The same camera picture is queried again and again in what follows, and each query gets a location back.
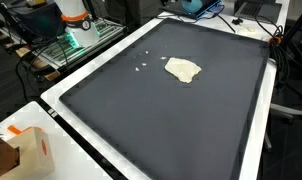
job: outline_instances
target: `white surface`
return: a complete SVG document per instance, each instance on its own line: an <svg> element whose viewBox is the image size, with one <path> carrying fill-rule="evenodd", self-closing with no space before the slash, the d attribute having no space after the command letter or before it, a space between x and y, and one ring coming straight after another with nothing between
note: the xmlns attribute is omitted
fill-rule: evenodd
<svg viewBox="0 0 302 180"><path fill-rule="evenodd" d="M278 24L284 25L286 20L286 14L288 11L289 0L278 0L277 2L282 2L282 10L280 13L280 18ZM226 14L231 13L230 7L231 3L226 3ZM235 17L226 14L221 14L227 22L231 24L232 19ZM104 157L106 157L119 171L121 171L128 179L149 179L144 173L137 169L132 163L125 159L120 153L118 153L113 147L111 147L107 142L105 142L99 135L92 131L87 125L85 125L79 118L77 118L68 108L66 108L59 97L74 86L76 83L84 79L86 76L91 74L94 70L98 69L105 62L109 61L119 52L124 50L127 46L132 44L134 41L139 39L142 35L147 33L162 20L154 19L141 27L136 32L132 33L127 38L123 39L112 48L108 49L88 64L84 65L82 68L74 72L69 77L65 78L63 81L53 86L51 89L46 91L41 95L41 98L48 103L56 112L65 119L72 127L74 127L83 137L87 139L88 142L92 144ZM230 28L219 18L214 18L210 20L200 20L196 23L197 25L209 27L213 29L218 29L225 32L233 33ZM241 36L251 37L254 39L260 39L267 41L270 37L267 33L263 32L260 27L254 21L245 20L244 24L247 27L255 28L255 32L249 32L246 28L241 26L232 25L236 30L237 34ZM275 28L272 25L265 25L270 31L274 31ZM273 84L276 74L275 65L271 60L268 61L265 70L264 78L261 85L261 90L259 93L257 107L254 113L253 122L251 126L251 131L249 134L249 139L247 143L246 152L244 154L243 166L241 169L240 179L241 180L254 180L256 179L260 155L263 145L264 133L267 123L267 117L271 102L271 96L273 91Z"/></svg>
<svg viewBox="0 0 302 180"><path fill-rule="evenodd" d="M10 125L20 130L37 126L48 134L55 171L44 180L112 179L36 102L27 104L0 123L4 140L14 136L7 130Z"/></svg>

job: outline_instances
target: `dark gray surface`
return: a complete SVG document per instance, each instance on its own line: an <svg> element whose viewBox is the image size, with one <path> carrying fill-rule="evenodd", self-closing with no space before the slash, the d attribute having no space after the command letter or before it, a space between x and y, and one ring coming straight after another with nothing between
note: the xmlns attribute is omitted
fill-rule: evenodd
<svg viewBox="0 0 302 180"><path fill-rule="evenodd" d="M61 99L151 178L233 179L265 67L262 52L255 40L164 21ZM164 70L163 56L202 71L181 83Z"/></svg>

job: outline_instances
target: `gray carpet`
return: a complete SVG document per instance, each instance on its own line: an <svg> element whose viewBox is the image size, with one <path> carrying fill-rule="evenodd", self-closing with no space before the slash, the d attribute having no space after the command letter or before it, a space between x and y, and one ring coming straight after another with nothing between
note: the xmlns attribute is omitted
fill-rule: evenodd
<svg viewBox="0 0 302 180"><path fill-rule="evenodd" d="M0 122L8 115L23 107L26 102L23 98L22 86L15 74L15 65L18 57L9 55L0 47ZM26 83L26 72L20 67L20 74L25 82L29 100L39 100L39 95L52 86L52 83L38 84L30 73L29 79L35 90L33 91Z"/></svg>

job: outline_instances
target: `small white piece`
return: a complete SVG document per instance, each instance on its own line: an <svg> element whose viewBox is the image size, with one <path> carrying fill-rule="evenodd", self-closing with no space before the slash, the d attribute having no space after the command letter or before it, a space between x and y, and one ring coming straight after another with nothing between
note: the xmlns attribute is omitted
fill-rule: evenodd
<svg viewBox="0 0 302 180"><path fill-rule="evenodd" d="M255 29L252 28L252 27L248 27L247 30L248 30L249 32L255 32Z"/></svg>
<svg viewBox="0 0 302 180"><path fill-rule="evenodd" d="M201 71L195 63L179 58L170 58L164 68L184 83L190 83L193 76Z"/></svg>

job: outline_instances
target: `white device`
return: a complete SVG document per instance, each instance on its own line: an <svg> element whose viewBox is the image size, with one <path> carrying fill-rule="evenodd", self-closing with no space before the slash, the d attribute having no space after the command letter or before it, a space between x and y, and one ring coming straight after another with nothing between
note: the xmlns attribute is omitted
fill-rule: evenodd
<svg viewBox="0 0 302 180"><path fill-rule="evenodd" d="M62 12L62 20L67 24L65 31L69 33L73 47L88 47L99 41L100 33L91 22L82 0L54 1Z"/></svg>

